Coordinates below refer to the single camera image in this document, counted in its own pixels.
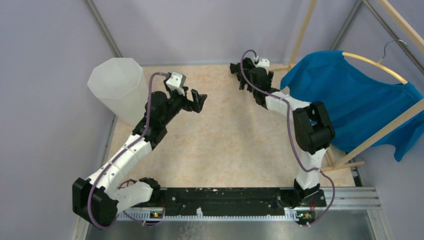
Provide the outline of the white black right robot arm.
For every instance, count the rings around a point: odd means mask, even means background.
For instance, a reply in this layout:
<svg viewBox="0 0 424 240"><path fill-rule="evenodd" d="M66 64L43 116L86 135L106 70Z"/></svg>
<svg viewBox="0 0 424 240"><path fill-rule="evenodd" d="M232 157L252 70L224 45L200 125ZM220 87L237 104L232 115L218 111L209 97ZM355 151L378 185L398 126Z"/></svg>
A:
<svg viewBox="0 0 424 240"><path fill-rule="evenodd" d="M335 138L325 105L298 100L272 87L274 73L266 58L253 61L246 57L239 63L230 63L229 71L236 75L239 89L251 92L258 105L286 117L290 145L300 170L293 192L282 195L278 202L291 209L307 206L320 190L322 161Z"/></svg>

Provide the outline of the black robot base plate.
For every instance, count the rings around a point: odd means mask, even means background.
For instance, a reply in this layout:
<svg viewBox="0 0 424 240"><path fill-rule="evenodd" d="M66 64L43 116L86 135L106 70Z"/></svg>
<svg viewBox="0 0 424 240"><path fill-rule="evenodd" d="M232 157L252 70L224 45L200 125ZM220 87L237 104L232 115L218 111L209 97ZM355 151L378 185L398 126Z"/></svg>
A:
<svg viewBox="0 0 424 240"><path fill-rule="evenodd" d="M286 209L326 207L323 190L302 198L292 187L162 188L137 208L165 210L167 217L283 216Z"/></svg>

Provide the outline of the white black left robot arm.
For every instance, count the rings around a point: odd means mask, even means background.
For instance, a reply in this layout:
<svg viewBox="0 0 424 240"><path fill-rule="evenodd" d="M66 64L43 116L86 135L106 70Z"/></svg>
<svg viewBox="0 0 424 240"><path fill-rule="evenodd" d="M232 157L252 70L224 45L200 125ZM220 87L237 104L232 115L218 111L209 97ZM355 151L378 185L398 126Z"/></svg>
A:
<svg viewBox="0 0 424 240"><path fill-rule="evenodd" d="M200 113L207 94L188 88L154 91L145 104L145 114L123 146L99 170L72 184L72 210L100 230L109 229L117 216L130 207L145 203L154 207L160 202L158 183L151 178L137 180L128 187L119 185L131 169L151 153L167 134L167 125L182 110Z"/></svg>

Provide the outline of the black plastic trash bag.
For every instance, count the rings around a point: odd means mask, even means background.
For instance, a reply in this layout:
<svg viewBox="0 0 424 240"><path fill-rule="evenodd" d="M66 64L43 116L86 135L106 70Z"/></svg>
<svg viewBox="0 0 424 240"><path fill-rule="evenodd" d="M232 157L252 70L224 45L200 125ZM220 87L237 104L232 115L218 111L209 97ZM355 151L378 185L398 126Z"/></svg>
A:
<svg viewBox="0 0 424 240"><path fill-rule="evenodd" d="M242 66L242 68L243 68L242 73L244 73L245 75L247 75L247 79L250 81L251 79L250 79L249 72L250 72L251 69L255 68L255 65L254 65L253 61L250 58L248 58L248 57L245 57L242 60L242 64L243 64L243 66Z"/></svg>

